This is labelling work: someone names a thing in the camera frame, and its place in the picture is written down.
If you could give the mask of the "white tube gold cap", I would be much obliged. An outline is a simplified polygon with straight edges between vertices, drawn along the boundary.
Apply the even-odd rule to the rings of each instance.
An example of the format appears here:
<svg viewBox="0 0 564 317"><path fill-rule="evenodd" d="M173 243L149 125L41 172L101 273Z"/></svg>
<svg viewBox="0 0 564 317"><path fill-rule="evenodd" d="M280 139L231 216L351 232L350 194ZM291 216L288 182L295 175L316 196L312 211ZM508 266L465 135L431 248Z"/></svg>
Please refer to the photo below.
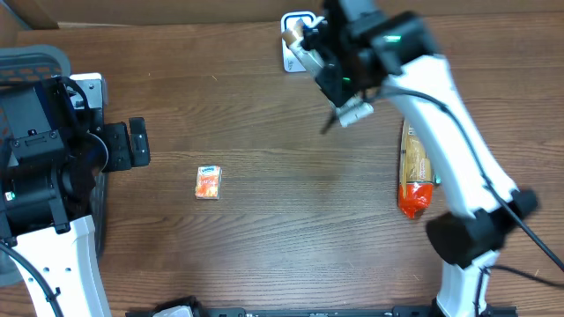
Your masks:
<svg viewBox="0 0 564 317"><path fill-rule="evenodd" d="M309 24L300 18L281 33L286 49L314 79L330 103L331 114L321 130L322 135L336 123L346 128L374 112L373 106L354 91L352 80L344 74L341 62L330 50L327 35L324 17Z"/></svg>

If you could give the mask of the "small orange tissue packet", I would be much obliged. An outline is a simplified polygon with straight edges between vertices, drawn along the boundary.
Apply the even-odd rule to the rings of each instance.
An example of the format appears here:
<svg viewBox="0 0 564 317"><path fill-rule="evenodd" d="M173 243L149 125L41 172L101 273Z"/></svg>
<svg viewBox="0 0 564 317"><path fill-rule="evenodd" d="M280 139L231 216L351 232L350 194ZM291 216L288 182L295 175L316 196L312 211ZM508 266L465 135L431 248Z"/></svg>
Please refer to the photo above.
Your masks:
<svg viewBox="0 0 564 317"><path fill-rule="evenodd" d="M220 166L200 166L197 169L196 199L218 200L221 177Z"/></svg>

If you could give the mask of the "red spaghetti packet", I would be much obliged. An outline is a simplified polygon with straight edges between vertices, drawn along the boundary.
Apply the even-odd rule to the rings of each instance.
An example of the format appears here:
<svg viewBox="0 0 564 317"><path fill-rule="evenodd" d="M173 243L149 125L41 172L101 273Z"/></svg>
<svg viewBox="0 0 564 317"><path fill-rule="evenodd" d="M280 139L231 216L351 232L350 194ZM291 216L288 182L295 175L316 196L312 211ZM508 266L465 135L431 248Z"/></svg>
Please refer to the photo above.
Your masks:
<svg viewBox="0 0 564 317"><path fill-rule="evenodd" d="M400 144L397 206L410 219L427 209L434 191L434 170L415 128L404 119Z"/></svg>

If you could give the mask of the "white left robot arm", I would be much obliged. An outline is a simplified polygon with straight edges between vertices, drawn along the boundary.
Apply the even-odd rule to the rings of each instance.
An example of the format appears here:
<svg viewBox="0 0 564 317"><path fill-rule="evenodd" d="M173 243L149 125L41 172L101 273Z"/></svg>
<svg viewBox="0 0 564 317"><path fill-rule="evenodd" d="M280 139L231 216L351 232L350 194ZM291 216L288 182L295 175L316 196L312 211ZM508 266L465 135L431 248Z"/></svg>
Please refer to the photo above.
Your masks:
<svg viewBox="0 0 564 317"><path fill-rule="evenodd" d="M107 316L95 215L102 178L147 166L145 121L105 123L98 73L8 81L1 90L1 249L39 316Z"/></svg>

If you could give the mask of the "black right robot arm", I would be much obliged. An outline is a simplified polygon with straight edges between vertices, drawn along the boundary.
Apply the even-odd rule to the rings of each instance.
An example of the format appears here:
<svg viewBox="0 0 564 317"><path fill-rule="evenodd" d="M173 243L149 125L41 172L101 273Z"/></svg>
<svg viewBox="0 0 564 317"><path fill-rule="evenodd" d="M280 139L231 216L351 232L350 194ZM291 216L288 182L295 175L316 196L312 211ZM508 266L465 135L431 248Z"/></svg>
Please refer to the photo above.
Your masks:
<svg viewBox="0 0 564 317"><path fill-rule="evenodd" d="M538 205L497 163L469 115L447 57L423 19L389 17L371 1L327 1L301 46L320 56L314 78L336 113L376 89L414 127L442 179L449 211L427 223L442 258L435 316L484 316L487 271L506 236Z"/></svg>

